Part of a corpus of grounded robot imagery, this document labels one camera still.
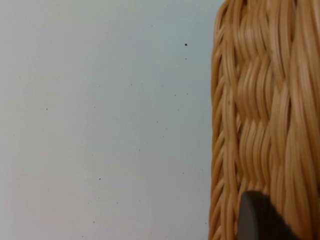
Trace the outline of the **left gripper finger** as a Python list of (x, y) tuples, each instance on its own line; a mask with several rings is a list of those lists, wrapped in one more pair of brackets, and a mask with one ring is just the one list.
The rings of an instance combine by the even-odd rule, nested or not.
[(271, 203), (259, 191), (241, 195), (237, 238), (239, 240), (297, 240), (298, 237), (285, 223)]

